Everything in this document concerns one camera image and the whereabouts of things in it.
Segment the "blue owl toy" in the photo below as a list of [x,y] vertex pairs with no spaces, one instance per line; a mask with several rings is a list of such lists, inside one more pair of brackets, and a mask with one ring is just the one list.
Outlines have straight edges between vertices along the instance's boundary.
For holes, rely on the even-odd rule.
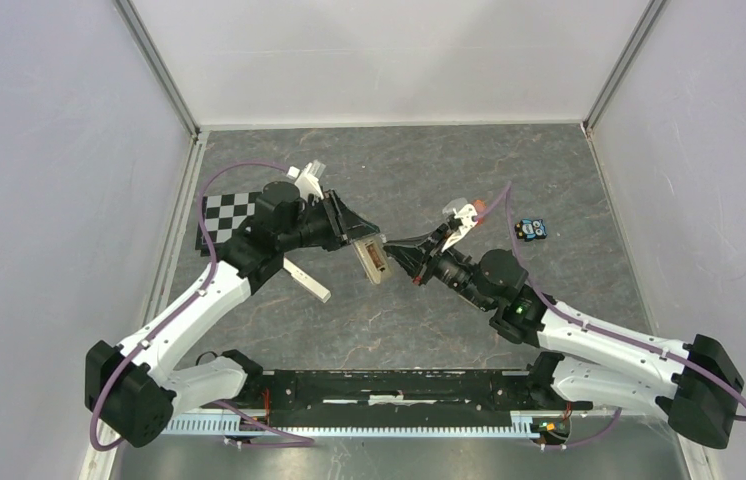
[[514,229],[516,237],[524,242],[547,238],[547,229],[542,219],[521,219]]

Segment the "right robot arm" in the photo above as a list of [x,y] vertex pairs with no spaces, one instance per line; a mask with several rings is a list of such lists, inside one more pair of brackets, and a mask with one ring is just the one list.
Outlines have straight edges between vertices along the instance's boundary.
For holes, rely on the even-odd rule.
[[511,251],[473,260],[449,245],[450,233],[442,225],[388,241],[384,250],[415,284],[440,281],[491,313],[490,326],[505,340],[542,349],[526,382],[534,405],[562,400],[639,411],[697,444],[728,446],[744,380],[718,340],[665,339],[599,320],[529,285]]

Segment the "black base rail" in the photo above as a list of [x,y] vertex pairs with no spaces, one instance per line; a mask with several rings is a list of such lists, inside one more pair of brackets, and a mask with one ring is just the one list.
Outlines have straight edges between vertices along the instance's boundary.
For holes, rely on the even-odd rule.
[[229,405],[287,427],[502,427],[519,412],[589,411],[526,370],[273,370]]

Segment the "beige remote control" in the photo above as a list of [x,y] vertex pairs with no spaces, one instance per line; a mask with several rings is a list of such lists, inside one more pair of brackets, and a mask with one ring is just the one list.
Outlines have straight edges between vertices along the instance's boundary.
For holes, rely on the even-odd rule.
[[392,269],[380,235],[371,235],[352,243],[365,275],[374,285],[380,285],[392,275]]

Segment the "white rectangular block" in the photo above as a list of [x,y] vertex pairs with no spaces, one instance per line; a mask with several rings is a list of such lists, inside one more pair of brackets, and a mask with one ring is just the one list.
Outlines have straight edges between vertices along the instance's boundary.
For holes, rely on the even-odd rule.
[[303,287],[309,294],[322,303],[326,303],[330,300],[331,291],[288,258],[283,260],[283,269],[298,285]]

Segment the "black white checkerboard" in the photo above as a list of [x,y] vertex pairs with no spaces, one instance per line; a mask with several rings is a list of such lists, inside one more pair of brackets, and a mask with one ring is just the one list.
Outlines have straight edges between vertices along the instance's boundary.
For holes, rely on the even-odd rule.
[[256,200],[260,192],[240,192],[204,196],[201,200],[206,232],[219,251],[240,224],[255,212]]

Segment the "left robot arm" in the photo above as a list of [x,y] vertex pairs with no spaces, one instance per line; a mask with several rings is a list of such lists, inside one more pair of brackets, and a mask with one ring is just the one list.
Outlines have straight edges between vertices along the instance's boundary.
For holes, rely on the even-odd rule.
[[302,194],[287,181],[267,184],[254,211],[220,247],[198,279],[158,317],[115,345],[98,341],[85,357],[84,402],[98,451],[127,442],[143,447],[169,422],[218,400],[255,405],[262,379],[221,355],[185,370],[185,353],[223,316],[244,303],[284,267],[288,252],[335,251],[380,234],[333,190]]

